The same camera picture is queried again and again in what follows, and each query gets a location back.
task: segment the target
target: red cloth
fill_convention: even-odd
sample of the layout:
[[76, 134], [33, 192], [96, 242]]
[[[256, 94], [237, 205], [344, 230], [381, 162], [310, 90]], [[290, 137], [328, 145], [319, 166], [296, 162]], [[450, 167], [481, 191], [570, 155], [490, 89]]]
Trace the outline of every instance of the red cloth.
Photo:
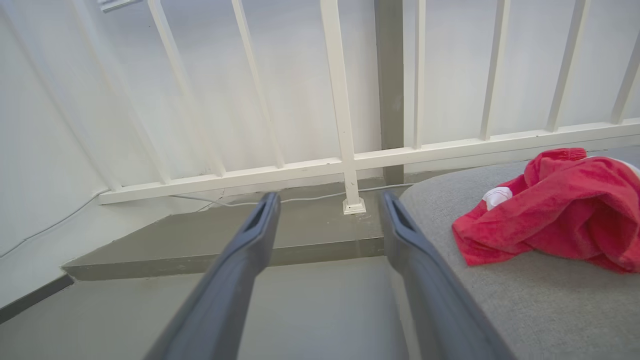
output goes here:
[[640, 272], [640, 179], [624, 163], [586, 158], [584, 149], [545, 151], [507, 186], [513, 197], [485, 201], [453, 223], [470, 266], [540, 250], [619, 272]]

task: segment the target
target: white cable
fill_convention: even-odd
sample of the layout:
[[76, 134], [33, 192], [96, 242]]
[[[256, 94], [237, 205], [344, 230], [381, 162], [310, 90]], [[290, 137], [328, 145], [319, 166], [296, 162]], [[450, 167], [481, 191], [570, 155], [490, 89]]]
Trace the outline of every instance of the white cable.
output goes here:
[[[359, 192], [372, 192], [375, 190], [384, 190], [384, 189], [390, 189], [390, 188], [401, 188], [404, 186], [411, 186], [414, 185], [413, 183], [410, 184], [397, 184], [397, 185], [386, 185], [386, 186], [379, 186], [377, 188], [369, 188], [369, 189], [362, 189]], [[280, 203], [285, 203], [285, 202], [292, 202], [292, 201], [310, 201], [310, 200], [320, 200], [320, 199], [326, 199], [328, 197], [334, 197], [334, 196], [340, 196], [340, 195], [344, 195], [346, 194], [346, 192], [340, 192], [340, 193], [333, 193], [330, 195], [324, 195], [324, 196], [318, 196], [318, 197], [306, 197], [306, 198], [298, 198], [298, 199], [287, 199], [287, 200], [283, 200]], [[184, 195], [170, 195], [171, 197], [178, 197], [180, 199], [189, 199], [189, 200], [200, 200], [200, 201], [208, 201], [211, 204], [217, 204], [220, 206], [226, 206], [228, 208], [234, 208], [236, 206], [242, 206], [242, 205], [257, 205], [257, 202], [241, 202], [239, 204], [224, 204], [222, 202], [217, 202], [217, 201], [213, 201], [210, 199], [204, 199], [201, 197], [192, 197], [192, 196], [184, 196]]]
[[[360, 190], [360, 192], [372, 192], [375, 190], [383, 190], [383, 189], [389, 189], [389, 188], [400, 188], [400, 187], [404, 187], [404, 186], [411, 186], [414, 185], [413, 183], [410, 184], [397, 184], [397, 185], [386, 185], [386, 186], [379, 186], [377, 188], [369, 188], [369, 189], [362, 189]], [[100, 194], [102, 193], [106, 193], [108, 192], [109, 189], [105, 189], [99, 193], [96, 193], [93, 197], [91, 197], [91, 199], [89, 199], [89, 201], [85, 202], [81, 207], [77, 208], [74, 212], [72, 212], [71, 214], [67, 215], [65, 218], [63, 218], [62, 220], [56, 222], [55, 224], [47, 227], [44, 230], [41, 230], [31, 236], [28, 236], [22, 240], [20, 240], [16, 245], [14, 245], [12, 248], [10, 248], [9, 250], [7, 250], [4, 254], [0, 255], [0, 259], [2, 259], [3, 257], [5, 257], [7, 254], [9, 254], [10, 252], [14, 251], [15, 249], [19, 248], [22, 244], [26, 243], [29, 239], [32, 239], [60, 224], [62, 224], [64, 221], [66, 221], [68, 218], [74, 216], [78, 211], [84, 209], [87, 205], [89, 205], [89, 203], [91, 203], [91, 201], [95, 200], [96, 197], [98, 197]], [[318, 196], [318, 197], [306, 197], [306, 198], [297, 198], [297, 199], [287, 199], [287, 200], [283, 200], [281, 203], [285, 203], [285, 202], [292, 202], [292, 201], [311, 201], [311, 200], [320, 200], [320, 199], [326, 199], [328, 197], [334, 197], [334, 196], [340, 196], [340, 195], [344, 195], [346, 194], [346, 192], [340, 192], [340, 193], [333, 193], [330, 195], [324, 195], [324, 196]], [[180, 199], [190, 199], [190, 200], [200, 200], [200, 201], [207, 201], [210, 202], [210, 204], [217, 204], [220, 206], [226, 206], [228, 208], [234, 208], [236, 206], [242, 206], [242, 205], [257, 205], [257, 202], [241, 202], [239, 204], [224, 204], [222, 202], [217, 202], [217, 201], [213, 201], [213, 200], [209, 200], [209, 199], [203, 199], [201, 197], [191, 197], [191, 196], [183, 196], [183, 195], [171, 195], [171, 197], [178, 197]]]
[[4, 252], [4, 254], [0, 255], [0, 259], [2, 259], [3, 257], [5, 257], [5, 256], [6, 256], [7, 254], [9, 254], [11, 251], [14, 251], [14, 250], [15, 250], [15, 249], [17, 249], [18, 247], [20, 247], [20, 245], [22, 245], [23, 243], [27, 242], [27, 240], [29, 240], [29, 239], [31, 239], [31, 238], [34, 238], [34, 237], [36, 237], [36, 236], [38, 236], [38, 235], [40, 235], [40, 234], [44, 233], [45, 231], [50, 230], [50, 229], [52, 229], [53, 227], [56, 227], [57, 225], [62, 224], [66, 219], [68, 219], [68, 218], [70, 218], [70, 217], [74, 216], [78, 211], [80, 211], [80, 210], [84, 209], [84, 207], [85, 207], [85, 206], [89, 205], [89, 203], [90, 203], [91, 201], [93, 201], [96, 197], [98, 197], [98, 195], [100, 195], [100, 194], [102, 194], [102, 193], [106, 193], [106, 192], [108, 192], [108, 191], [109, 191], [109, 189], [105, 189], [105, 190], [103, 190], [103, 191], [101, 191], [101, 192], [99, 192], [99, 193], [95, 194], [91, 199], [89, 199], [89, 201], [85, 202], [85, 204], [84, 204], [84, 205], [82, 205], [81, 207], [77, 208], [73, 213], [71, 213], [71, 214], [67, 215], [64, 219], [60, 220], [59, 222], [56, 222], [55, 224], [53, 224], [53, 225], [49, 226], [48, 228], [46, 228], [46, 229], [44, 229], [44, 230], [41, 230], [41, 231], [39, 231], [39, 232], [37, 232], [37, 233], [35, 233], [35, 234], [31, 235], [31, 236], [28, 236], [28, 237], [26, 237], [26, 238], [24, 238], [24, 239], [20, 240], [20, 242], [18, 242], [15, 246], [13, 246], [12, 248], [10, 248], [10, 249], [9, 249], [9, 250], [7, 250], [6, 252]]

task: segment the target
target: gray fabric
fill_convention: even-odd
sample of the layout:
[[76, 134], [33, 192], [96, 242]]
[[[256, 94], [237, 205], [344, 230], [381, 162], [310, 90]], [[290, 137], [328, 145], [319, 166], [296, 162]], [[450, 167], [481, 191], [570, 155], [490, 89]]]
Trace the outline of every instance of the gray fabric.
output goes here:
[[[640, 147], [592, 152], [640, 167]], [[401, 200], [519, 359], [640, 359], [640, 275], [529, 252], [469, 267], [451, 224], [527, 162], [428, 179]]]

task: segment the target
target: white railing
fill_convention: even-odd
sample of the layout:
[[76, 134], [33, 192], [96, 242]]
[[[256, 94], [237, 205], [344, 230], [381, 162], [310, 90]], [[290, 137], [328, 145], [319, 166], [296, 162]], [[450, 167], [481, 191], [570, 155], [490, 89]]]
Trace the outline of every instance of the white railing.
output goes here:
[[362, 213], [365, 206], [358, 196], [358, 180], [356, 171], [370, 168], [388, 167], [400, 164], [417, 163], [422, 161], [446, 160], [464, 156], [490, 154], [494, 152], [515, 151], [535, 147], [549, 147], [565, 143], [586, 142], [591, 140], [617, 138], [621, 136], [640, 135], [640, 119], [622, 119], [627, 99], [634, 88], [640, 65], [640, 34], [635, 43], [631, 59], [629, 60], [615, 105], [611, 111], [610, 122], [599, 122], [576, 126], [562, 126], [563, 100], [572, 84], [572, 64], [575, 63], [578, 48], [582, 40], [584, 20], [589, 10], [590, 0], [576, 0], [573, 17], [570, 24], [569, 35], [566, 41], [561, 70], [557, 80], [556, 91], [548, 116], [545, 129], [511, 133], [507, 135], [492, 135], [492, 122], [495, 121], [492, 104], [495, 100], [495, 85], [503, 70], [504, 46], [507, 37], [507, 25], [509, 19], [510, 0], [498, 0], [493, 34], [492, 53], [490, 57], [489, 76], [487, 81], [484, 110], [481, 118], [481, 130], [477, 138], [422, 144], [420, 129], [428, 127], [424, 119], [424, 103], [419, 99], [424, 98], [425, 86], [425, 36], [426, 36], [426, 2], [417, 0], [416, 21], [416, 62], [415, 62], [415, 114], [413, 144], [409, 147], [355, 153], [353, 146], [353, 134], [351, 128], [351, 115], [349, 112], [348, 90], [344, 53], [342, 48], [342, 35], [337, 0], [319, 0], [321, 4], [322, 21], [326, 42], [326, 52], [330, 70], [331, 87], [333, 92], [333, 106], [335, 120], [338, 129], [340, 143], [340, 158], [325, 158], [297, 163], [285, 163], [275, 135], [269, 104], [264, 95], [264, 89], [260, 83], [260, 76], [253, 53], [252, 41], [244, 15], [241, 0], [230, 0], [233, 4], [236, 21], [240, 29], [244, 50], [248, 59], [253, 82], [259, 97], [263, 120], [268, 128], [268, 138], [273, 152], [274, 165], [269, 167], [251, 168], [246, 170], [225, 171], [224, 164], [205, 134], [204, 115], [200, 105], [196, 101], [189, 78], [184, 68], [180, 52], [173, 39], [171, 29], [166, 20], [160, 0], [148, 0], [148, 6], [160, 34], [166, 55], [170, 61], [173, 76], [186, 100], [190, 118], [187, 125], [190, 127], [193, 141], [202, 147], [202, 151], [208, 160], [207, 166], [211, 174], [194, 176], [182, 179], [171, 179], [166, 170], [166, 164], [158, 156], [157, 149], [149, 140], [145, 128], [135, 113], [131, 100], [127, 96], [127, 85], [119, 71], [117, 61], [112, 59], [111, 50], [106, 44], [100, 42], [95, 35], [92, 21], [84, 7], [82, 0], [72, 0], [74, 10], [81, 28], [84, 31], [87, 46], [92, 50], [95, 61], [100, 65], [103, 74], [116, 94], [123, 94], [124, 102], [129, 106], [131, 119], [137, 131], [139, 141], [143, 144], [152, 164], [155, 167], [157, 182], [122, 186], [113, 176], [112, 171], [100, 156], [92, 150], [84, 139], [84, 129], [81, 119], [74, 113], [70, 99], [64, 98], [59, 91], [55, 77], [52, 76], [46, 61], [44, 61], [37, 46], [20, 21], [19, 15], [13, 7], [12, 0], [0, 0], [2, 9], [9, 20], [16, 37], [20, 40], [29, 60], [32, 62], [38, 76], [46, 85], [52, 99], [55, 100], [60, 112], [64, 115], [69, 128], [73, 131], [83, 150], [89, 155], [94, 167], [102, 176], [104, 182], [111, 191], [103, 193], [99, 197], [101, 204], [147, 199], [182, 193], [202, 192], [233, 186], [270, 183], [306, 177], [324, 176], [330, 174], [343, 174], [346, 189], [344, 201], [344, 213]]

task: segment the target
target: gray column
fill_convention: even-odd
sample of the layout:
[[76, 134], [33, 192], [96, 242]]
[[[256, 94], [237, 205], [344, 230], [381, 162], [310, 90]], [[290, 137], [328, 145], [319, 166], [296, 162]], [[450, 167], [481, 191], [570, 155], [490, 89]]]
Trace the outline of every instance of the gray column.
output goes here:
[[[402, 0], [375, 0], [382, 149], [404, 147]], [[404, 183], [404, 165], [385, 167], [387, 185]]]

